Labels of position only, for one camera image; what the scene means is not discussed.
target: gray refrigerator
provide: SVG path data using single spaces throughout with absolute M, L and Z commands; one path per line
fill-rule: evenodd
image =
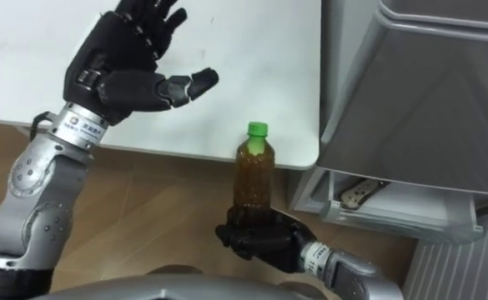
M 488 0 L 322 3 L 320 155 L 311 169 L 289 175 L 290 207 L 319 213 L 325 222 L 419 238 L 417 253 L 427 245 L 482 245 Z M 346 210 L 338 192 L 359 178 L 390 184 L 358 210 Z M 488 278 L 482 262 L 475 280 Z M 418 279 L 411 275 L 410 287 Z M 458 290 L 405 298 L 471 297 Z

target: label on robot arm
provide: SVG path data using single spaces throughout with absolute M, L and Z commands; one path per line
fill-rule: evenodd
M 60 124 L 58 131 L 67 131 L 74 134 L 78 138 L 89 141 L 95 145 L 99 145 L 103 139 L 106 129 L 95 122 L 81 117 L 74 112 L 68 112 L 64 118 L 64 122 Z
M 310 245 L 304 257 L 304 270 L 319 277 L 331 254 L 331 249 L 322 242 L 315 242 Z

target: robotic hand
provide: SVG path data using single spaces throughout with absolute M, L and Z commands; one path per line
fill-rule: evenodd
M 228 211 L 228 220 L 232 208 Z M 321 242 L 299 220 L 273 210 L 267 227 L 241 228 L 231 222 L 216 227 L 223 245 L 244 259 L 257 257 L 285 273 L 310 273 L 344 300 L 401 300 L 401 290 L 354 254 Z
M 122 0 L 106 12 L 69 65 L 66 105 L 34 118 L 31 142 L 13 164 L 0 205 L 0 299 L 48 293 L 73 225 L 90 151 L 109 126 L 132 112 L 160 112 L 195 100 L 218 82 L 210 69 L 191 76 L 155 73 L 175 29 L 186 20 L 176 0 Z M 38 123 L 52 122 L 36 134 Z

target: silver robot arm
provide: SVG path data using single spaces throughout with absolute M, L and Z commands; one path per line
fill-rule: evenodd
M 344 300 L 403 300 L 399 287 L 360 257 L 309 242 L 301 252 L 300 267 L 316 276 Z
M 73 205 L 108 128 L 100 116 L 73 103 L 38 134 L 8 174 L 0 205 L 0 299 L 48 293 L 53 269 L 73 225 Z

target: refrigerator door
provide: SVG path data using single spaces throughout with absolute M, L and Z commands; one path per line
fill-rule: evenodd
M 488 31 L 392 22 L 379 11 L 369 29 L 318 166 L 488 193 Z
M 380 9 L 395 20 L 488 28 L 488 0 L 381 0 Z

